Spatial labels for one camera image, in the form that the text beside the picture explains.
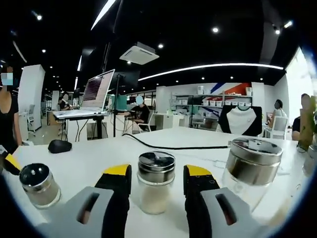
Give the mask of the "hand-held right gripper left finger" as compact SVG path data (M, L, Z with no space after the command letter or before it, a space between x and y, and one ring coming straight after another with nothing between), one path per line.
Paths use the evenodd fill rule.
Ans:
M69 199L49 223L38 225L45 238L123 238L130 208L130 164L103 171L95 186Z

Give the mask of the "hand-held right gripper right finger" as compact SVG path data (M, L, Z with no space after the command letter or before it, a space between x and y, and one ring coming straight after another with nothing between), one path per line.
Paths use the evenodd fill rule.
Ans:
M219 187L205 168L183 167L185 211L191 238L262 238L266 227L250 206L227 187Z

